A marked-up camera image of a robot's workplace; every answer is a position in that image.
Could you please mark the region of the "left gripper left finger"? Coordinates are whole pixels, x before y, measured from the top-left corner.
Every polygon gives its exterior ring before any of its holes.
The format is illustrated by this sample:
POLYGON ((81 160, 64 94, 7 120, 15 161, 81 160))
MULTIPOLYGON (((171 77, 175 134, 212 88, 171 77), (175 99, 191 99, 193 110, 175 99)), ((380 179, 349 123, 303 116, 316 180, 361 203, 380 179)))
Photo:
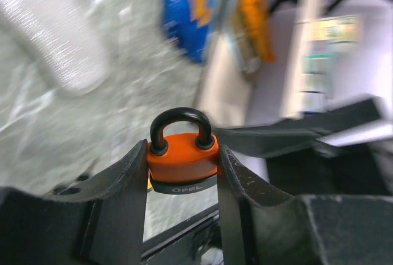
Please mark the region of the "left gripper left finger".
POLYGON ((139 264, 147 142, 93 177, 41 197, 6 188, 2 264, 139 264))

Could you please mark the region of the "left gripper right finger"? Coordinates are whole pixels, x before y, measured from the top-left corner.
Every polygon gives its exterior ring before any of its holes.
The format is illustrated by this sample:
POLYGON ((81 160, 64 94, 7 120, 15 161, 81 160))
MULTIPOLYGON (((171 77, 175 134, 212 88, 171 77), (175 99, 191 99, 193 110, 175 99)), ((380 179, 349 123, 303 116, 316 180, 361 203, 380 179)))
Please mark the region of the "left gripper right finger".
POLYGON ((225 264, 391 264, 392 198, 292 196, 220 148, 225 264))

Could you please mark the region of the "orange black small padlock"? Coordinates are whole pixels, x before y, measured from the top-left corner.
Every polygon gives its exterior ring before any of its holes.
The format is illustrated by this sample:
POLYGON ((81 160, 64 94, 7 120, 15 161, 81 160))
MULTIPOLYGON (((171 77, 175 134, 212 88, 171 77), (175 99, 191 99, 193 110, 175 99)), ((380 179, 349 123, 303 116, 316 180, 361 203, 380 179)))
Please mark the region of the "orange black small padlock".
POLYGON ((147 163, 150 184, 161 194, 192 194, 216 185, 219 143, 208 117, 189 107, 158 115, 150 126, 147 163), (168 125, 182 121, 196 125, 198 132, 164 135, 168 125))

